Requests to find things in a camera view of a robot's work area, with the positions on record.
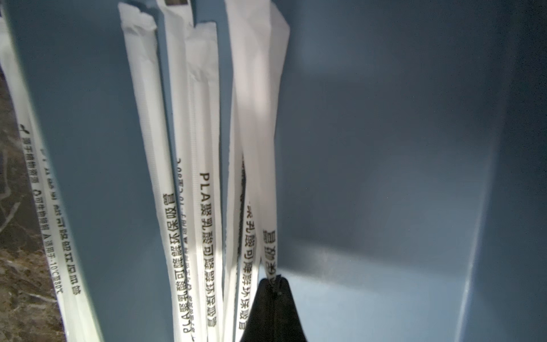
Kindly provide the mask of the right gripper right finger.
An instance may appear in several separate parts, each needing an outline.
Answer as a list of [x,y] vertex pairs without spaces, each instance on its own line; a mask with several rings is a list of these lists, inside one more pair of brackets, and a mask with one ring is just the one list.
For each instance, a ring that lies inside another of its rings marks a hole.
[[276,340],[307,341],[289,282],[282,276],[276,278]]

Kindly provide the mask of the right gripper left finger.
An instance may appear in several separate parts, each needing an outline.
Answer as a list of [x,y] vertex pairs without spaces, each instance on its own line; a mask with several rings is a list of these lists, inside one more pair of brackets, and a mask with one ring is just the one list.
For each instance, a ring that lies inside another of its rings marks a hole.
[[273,342],[278,279],[262,279],[240,341]]

